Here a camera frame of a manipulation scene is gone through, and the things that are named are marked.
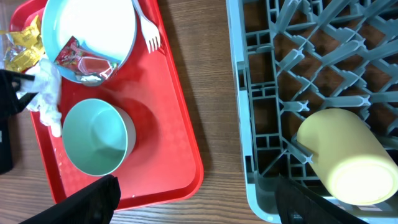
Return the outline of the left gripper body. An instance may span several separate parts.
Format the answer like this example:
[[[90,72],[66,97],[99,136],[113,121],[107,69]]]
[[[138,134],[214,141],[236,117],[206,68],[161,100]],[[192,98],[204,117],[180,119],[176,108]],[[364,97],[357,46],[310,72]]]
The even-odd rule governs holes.
[[[1,174],[13,169],[8,119],[22,112],[33,100],[35,93],[18,99],[22,81],[34,81],[33,75],[1,69]]]

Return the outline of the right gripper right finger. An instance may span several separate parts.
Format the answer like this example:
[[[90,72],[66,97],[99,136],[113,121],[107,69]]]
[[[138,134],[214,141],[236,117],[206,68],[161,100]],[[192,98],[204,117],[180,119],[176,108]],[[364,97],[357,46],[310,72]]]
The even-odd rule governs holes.
[[[366,224],[297,182],[280,176],[275,190],[282,224]]]

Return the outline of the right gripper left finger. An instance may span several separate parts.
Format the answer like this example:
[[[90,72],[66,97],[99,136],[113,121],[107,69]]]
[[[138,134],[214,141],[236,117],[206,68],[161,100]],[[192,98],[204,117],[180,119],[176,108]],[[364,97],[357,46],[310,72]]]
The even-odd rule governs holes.
[[[118,178],[106,175],[21,224],[109,224],[120,199]]]

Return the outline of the mint green bowl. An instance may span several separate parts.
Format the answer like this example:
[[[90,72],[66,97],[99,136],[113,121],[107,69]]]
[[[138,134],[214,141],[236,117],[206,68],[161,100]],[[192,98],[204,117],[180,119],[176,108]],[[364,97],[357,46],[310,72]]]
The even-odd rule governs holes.
[[[92,176],[114,172],[134,149],[136,137],[133,120],[124,110],[96,98],[73,106],[63,123],[69,160]]]

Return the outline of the yellow snack wrapper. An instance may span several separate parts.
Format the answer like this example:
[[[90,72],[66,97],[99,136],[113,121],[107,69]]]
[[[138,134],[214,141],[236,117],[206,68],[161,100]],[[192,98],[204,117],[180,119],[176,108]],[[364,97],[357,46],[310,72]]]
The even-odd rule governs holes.
[[[35,16],[22,31],[1,31],[1,35],[11,38],[11,45],[6,48],[3,60],[6,70],[23,72],[43,57],[45,50],[40,30],[40,18]]]

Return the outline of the red foil snack wrapper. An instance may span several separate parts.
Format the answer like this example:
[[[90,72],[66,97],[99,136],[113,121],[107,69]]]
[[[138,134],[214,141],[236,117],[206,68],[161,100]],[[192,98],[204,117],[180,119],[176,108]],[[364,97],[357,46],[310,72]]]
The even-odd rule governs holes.
[[[75,78],[86,86],[98,86],[118,70],[118,63],[85,50],[74,36],[61,49],[55,64],[71,70]]]

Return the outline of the white napkin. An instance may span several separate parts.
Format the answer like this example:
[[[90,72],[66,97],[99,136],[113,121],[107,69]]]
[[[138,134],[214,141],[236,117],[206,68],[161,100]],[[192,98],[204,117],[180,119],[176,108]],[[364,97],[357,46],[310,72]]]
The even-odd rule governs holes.
[[[28,93],[36,93],[26,108],[32,112],[39,112],[40,122],[50,127],[52,136],[61,137],[62,114],[58,110],[58,103],[61,96],[62,76],[58,67],[43,57],[25,73],[35,78],[34,81],[21,81],[21,89],[16,93],[18,99],[27,96]]]

